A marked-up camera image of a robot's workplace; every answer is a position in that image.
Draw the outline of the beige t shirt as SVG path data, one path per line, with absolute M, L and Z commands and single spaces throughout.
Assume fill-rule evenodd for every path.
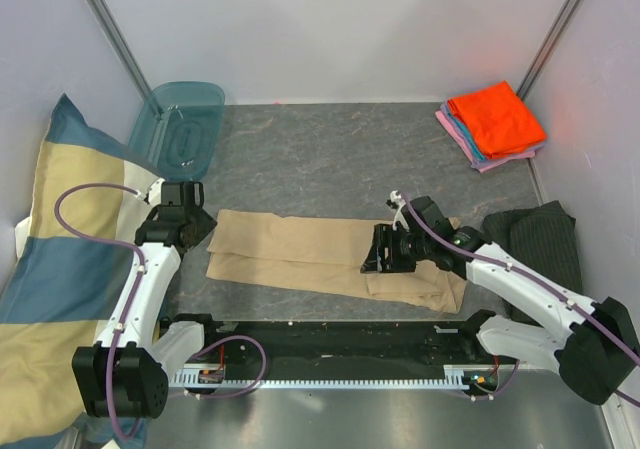
M 363 274 L 376 220 L 281 217 L 222 209 L 206 276 L 275 288 L 404 302 L 457 314 L 466 282 L 430 261 L 412 273 Z

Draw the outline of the blue plastic bin lid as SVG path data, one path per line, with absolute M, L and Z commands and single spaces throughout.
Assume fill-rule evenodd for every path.
M 162 84 L 145 100 L 129 148 L 169 181 L 199 181 L 212 161 L 224 109 L 225 93 L 213 83 Z

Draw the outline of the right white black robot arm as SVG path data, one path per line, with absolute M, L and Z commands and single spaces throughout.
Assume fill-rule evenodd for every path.
M 428 196 L 399 191 L 386 201 L 394 217 L 378 223 L 361 265 L 364 274 L 413 273 L 422 261 L 479 285 L 528 314 L 533 324 L 482 310 L 458 337 L 467 361 L 506 356 L 557 374 L 583 400 L 602 405 L 620 396 L 639 366 L 639 339 L 619 301 L 602 302 L 565 288 L 509 255 L 470 226 L 455 228 Z

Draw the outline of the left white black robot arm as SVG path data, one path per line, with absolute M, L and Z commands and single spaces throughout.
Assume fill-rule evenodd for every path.
M 192 356 L 208 362 L 219 351 L 208 316 L 187 316 L 154 335 L 169 283 L 182 258 L 215 228 L 196 181 L 156 180 L 136 197 L 150 207 L 128 248 L 131 269 L 106 326 L 76 349 L 72 370 L 86 412 L 97 418 L 156 418 L 169 382 Z

